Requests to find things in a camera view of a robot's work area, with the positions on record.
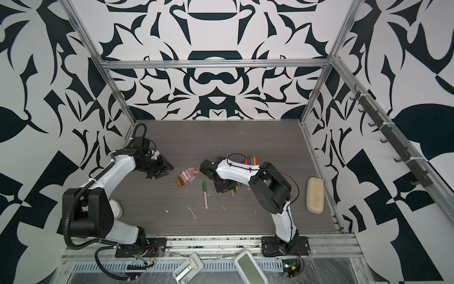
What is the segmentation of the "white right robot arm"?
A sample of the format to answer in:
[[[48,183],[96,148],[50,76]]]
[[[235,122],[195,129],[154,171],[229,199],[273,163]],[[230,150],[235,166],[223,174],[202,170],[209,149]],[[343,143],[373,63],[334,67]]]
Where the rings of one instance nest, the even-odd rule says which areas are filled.
[[[247,185],[258,203],[271,214],[275,236],[290,244],[297,234],[291,212],[291,185],[271,163],[245,165],[219,156],[213,162],[204,160],[200,172],[214,182],[218,193],[225,193],[239,183]]]

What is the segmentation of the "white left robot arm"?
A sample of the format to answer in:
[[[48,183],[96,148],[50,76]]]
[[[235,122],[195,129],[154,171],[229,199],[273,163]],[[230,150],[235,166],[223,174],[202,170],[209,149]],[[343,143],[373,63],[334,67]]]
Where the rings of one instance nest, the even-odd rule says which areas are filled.
[[[159,179],[173,169],[152,140],[132,138],[125,148],[111,154],[109,165],[94,178],[63,194],[60,228],[67,247],[78,250],[94,243],[145,247],[144,229],[117,220],[110,196],[133,171]]]

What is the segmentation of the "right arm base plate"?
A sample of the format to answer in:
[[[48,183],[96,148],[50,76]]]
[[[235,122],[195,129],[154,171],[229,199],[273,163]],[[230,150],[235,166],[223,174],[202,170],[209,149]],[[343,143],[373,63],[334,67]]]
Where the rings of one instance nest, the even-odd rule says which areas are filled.
[[[289,243],[278,237],[262,237],[261,253],[264,257],[308,256],[310,245],[306,236],[296,235]]]

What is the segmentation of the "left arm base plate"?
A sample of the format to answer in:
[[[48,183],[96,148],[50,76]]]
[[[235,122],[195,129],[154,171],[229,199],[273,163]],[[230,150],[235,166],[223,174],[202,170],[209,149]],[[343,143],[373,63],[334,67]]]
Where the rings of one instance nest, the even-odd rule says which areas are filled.
[[[157,257],[166,251],[167,238],[153,237],[147,238],[145,242],[129,245],[120,245],[115,252],[116,258]]]

